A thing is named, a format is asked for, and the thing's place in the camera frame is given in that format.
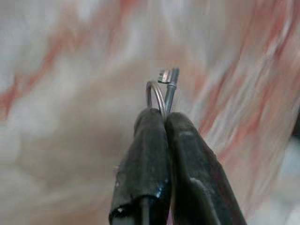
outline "metal wire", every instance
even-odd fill
[[[151,96],[151,89],[153,89],[158,107],[160,110],[160,114],[163,118],[163,121],[165,122],[166,117],[167,117],[167,112],[165,109],[165,101],[163,98],[163,94],[161,93],[161,90],[158,86],[158,83],[156,81],[149,81],[147,82],[146,86],[146,101],[147,101],[147,106],[152,107],[152,96]]]

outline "key teeth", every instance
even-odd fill
[[[159,83],[170,83],[172,72],[171,70],[163,69],[160,71],[157,81]]]

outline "key ring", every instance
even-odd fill
[[[151,89],[153,89],[160,114],[163,117],[165,122],[168,113],[171,111],[173,97],[177,88],[177,80],[179,76],[179,69],[173,68],[172,70],[161,70],[158,76],[157,81],[159,83],[167,84],[167,92],[165,95],[165,100],[163,99],[163,94],[161,89],[156,81],[149,81],[146,86],[146,101],[149,108],[152,107],[152,97]]]
[[[147,101],[147,107],[151,108],[152,107],[152,96],[151,96],[151,89],[153,89],[157,103],[158,103],[158,107],[160,110],[160,114],[163,118],[163,121],[165,122],[166,120],[166,116],[167,116],[167,112],[165,109],[165,101],[163,98],[163,94],[161,93],[161,89],[158,86],[158,83],[156,81],[149,81],[147,82],[147,86],[146,86],[146,101]]]

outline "black electrical tape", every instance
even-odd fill
[[[149,225],[165,225],[170,199],[171,169],[165,127],[159,110],[146,109],[135,123],[134,141],[116,176],[110,224],[141,225],[149,220]]]
[[[173,170],[175,224],[245,225],[221,164],[192,122],[171,113],[165,128]]]

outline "blurred background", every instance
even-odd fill
[[[179,67],[248,223],[300,224],[299,38],[297,0],[1,0],[0,223],[107,225],[146,82]]]

